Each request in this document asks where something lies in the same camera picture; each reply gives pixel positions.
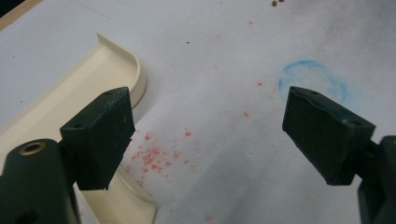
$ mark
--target beige plastic tray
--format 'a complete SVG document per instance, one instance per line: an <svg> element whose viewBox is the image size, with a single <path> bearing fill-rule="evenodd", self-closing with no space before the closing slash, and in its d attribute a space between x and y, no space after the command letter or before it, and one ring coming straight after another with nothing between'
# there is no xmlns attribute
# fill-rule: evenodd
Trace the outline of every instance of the beige plastic tray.
<svg viewBox="0 0 396 224"><path fill-rule="evenodd" d="M100 93L127 86L135 106L146 88L146 77L132 52L99 35L98 45L60 81L23 110L0 132L0 167L8 152L38 138L62 139L68 120ZM80 191L98 223L152 223L155 204L135 181L119 168L108 191Z"/></svg>

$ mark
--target red speck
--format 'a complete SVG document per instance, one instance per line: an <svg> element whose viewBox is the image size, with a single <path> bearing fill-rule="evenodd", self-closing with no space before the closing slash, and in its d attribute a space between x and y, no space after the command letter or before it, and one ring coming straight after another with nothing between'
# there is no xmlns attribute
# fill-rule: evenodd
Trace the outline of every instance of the red speck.
<svg viewBox="0 0 396 224"><path fill-rule="evenodd" d="M212 220L213 220L213 217L212 217L212 216L210 216L210 215L206 215L206 216L205 216L205 221L210 222L210 221L212 221Z"/></svg>
<svg viewBox="0 0 396 224"><path fill-rule="evenodd" d="M185 134L186 134L187 137L188 137L188 136L191 136L191 131L188 130L188 131L185 132Z"/></svg>
<svg viewBox="0 0 396 224"><path fill-rule="evenodd" d="M146 133L146 136L145 136L146 141L151 139L151 135L152 135L152 133Z"/></svg>
<svg viewBox="0 0 396 224"><path fill-rule="evenodd" d="M177 159L179 155L180 155L180 152L174 151L174 158L175 158L175 159Z"/></svg>
<svg viewBox="0 0 396 224"><path fill-rule="evenodd" d="M154 155L160 154L160 150L158 148L155 148L154 150L152 150L152 152L154 153Z"/></svg>
<svg viewBox="0 0 396 224"><path fill-rule="evenodd" d="M138 184L140 187L143 187L143 184L144 184L143 180L137 180L136 182L137 182L137 184Z"/></svg>
<svg viewBox="0 0 396 224"><path fill-rule="evenodd" d="M147 158L146 160L144 160L145 165L152 164L153 162L154 162L154 159L151 158L151 157L149 157L149 158Z"/></svg>
<svg viewBox="0 0 396 224"><path fill-rule="evenodd" d="M126 173L129 174L129 172L131 172L131 166L130 165L126 166L125 171Z"/></svg>
<svg viewBox="0 0 396 224"><path fill-rule="evenodd" d="M141 156L142 156L142 151L138 151L132 156L132 160L140 159Z"/></svg>

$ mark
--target blue ink circle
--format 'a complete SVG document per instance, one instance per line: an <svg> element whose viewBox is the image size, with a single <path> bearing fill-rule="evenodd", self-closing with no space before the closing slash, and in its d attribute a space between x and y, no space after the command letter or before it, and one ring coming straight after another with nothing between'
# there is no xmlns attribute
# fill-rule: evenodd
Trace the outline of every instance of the blue ink circle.
<svg viewBox="0 0 396 224"><path fill-rule="evenodd" d="M288 99L290 86L317 91L337 103L343 103L347 89L345 84L321 63L303 60L291 63L283 69L279 79L279 91L282 99Z"/></svg>

